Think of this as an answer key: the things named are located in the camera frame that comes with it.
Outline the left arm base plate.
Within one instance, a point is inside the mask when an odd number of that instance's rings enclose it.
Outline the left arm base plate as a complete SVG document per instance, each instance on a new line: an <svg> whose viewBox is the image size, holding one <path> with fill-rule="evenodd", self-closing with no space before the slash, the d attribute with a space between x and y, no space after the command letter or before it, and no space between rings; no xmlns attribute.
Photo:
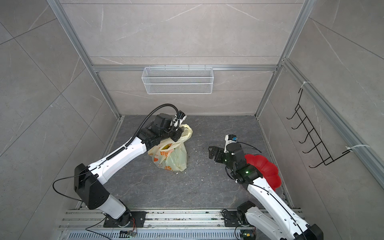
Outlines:
<svg viewBox="0 0 384 240"><path fill-rule="evenodd" d="M147 212L145 211L133 211L129 214L124 213L120 218L113 219L107 215L104 222L104 228L132 228L134 225L136 228L142 228L145 223Z"/></svg>

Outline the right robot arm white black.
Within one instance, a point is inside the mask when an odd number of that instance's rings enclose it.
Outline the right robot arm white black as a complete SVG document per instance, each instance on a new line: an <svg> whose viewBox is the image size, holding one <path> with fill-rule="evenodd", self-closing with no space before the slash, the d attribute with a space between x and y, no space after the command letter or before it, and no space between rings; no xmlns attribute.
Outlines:
<svg viewBox="0 0 384 240"><path fill-rule="evenodd" d="M228 176L253 195L268 211L252 202L237 208L242 225L253 226L271 240L322 240L323 231L298 216L276 193L282 184L276 165L262 155L245 154L242 145L230 141L224 148L209 147L209 158L224 164Z"/></svg>

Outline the cream plastic shopping bag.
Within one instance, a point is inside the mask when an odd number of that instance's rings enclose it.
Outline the cream plastic shopping bag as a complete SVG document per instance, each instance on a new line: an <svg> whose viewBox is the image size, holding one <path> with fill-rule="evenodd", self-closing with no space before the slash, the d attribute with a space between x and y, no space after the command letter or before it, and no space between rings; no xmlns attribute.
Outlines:
<svg viewBox="0 0 384 240"><path fill-rule="evenodd" d="M183 132L177 142L168 138L148 150L148 155L158 168L173 172L183 172L187 168L185 142L192 137L193 130L187 124L181 125L180 130Z"/></svg>

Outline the red flower-shaped plate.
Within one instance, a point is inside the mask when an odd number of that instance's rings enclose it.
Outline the red flower-shaped plate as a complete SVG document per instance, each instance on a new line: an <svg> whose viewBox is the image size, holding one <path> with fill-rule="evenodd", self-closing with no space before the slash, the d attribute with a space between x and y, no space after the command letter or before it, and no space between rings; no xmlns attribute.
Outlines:
<svg viewBox="0 0 384 240"><path fill-rule="evenodd" d="M277 166L261 155L245 155L248 164L254 166L266 179L271 188L276 191L282 185Z"/></svg>

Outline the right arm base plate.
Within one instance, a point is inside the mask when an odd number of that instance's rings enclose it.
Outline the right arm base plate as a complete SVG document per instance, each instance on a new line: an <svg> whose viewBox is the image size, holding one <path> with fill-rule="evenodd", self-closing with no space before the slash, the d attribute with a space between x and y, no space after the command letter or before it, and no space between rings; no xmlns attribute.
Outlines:
<svg viewBox="0 0 384 240"><path fill-rule="evenodd" d="M225 227L237 227L241 224L237 211L224 209L221 211Z"/></svg>

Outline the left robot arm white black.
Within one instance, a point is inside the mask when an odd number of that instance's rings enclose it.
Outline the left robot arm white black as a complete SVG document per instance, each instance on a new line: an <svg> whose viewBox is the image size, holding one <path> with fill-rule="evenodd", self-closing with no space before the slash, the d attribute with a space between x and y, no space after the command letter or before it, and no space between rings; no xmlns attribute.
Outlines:
<svg viewBox="0 0 384 240"><path fill-rule="evenodd" d="M88 166L80 164L75 168L74 190L90 210L100 210L118 221L128 220L130 210L112 196L104 184L121 168L146 153L162 140L176 142L182 136L181 123L186 115L180 111L172 117L159 114L147 127L142 128L127 143L106 157Z"/></svg>

